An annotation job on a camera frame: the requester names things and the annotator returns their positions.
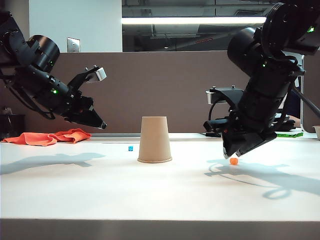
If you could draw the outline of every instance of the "table surface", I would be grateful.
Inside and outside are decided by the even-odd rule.
[[[320,223],[315,134],[278,137],[238,165],[220,138],[171,133],[170,148],[172,161],[150,164],[139,137],[1,143],[1,218]]]

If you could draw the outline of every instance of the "paper cup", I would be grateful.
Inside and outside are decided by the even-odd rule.
[[[316,137],[320,140],[320,125],[313,126],[313,128],[315,129]]]
[[[156,164],[171,160],[167,117],[143,116],[138,161]]]

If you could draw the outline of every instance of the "white bowl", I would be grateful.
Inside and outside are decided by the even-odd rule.
[[[313,128],[315,129],[316,137],[320,140],[320,125],[313,126]]]

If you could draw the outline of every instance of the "metal rod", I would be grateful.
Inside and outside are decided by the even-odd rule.
[[[305,97],[296,86],[293,86],[292,90],[295,94],[305,103],[320,118],[320,108],[318,108],[310,99]]]

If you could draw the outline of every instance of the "ceiling light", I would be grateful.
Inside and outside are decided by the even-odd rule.
[[[182,25],[182,24],[263,24],[265,17],[258,16],[222,16],[222,17],[124,17],[124,25]]]

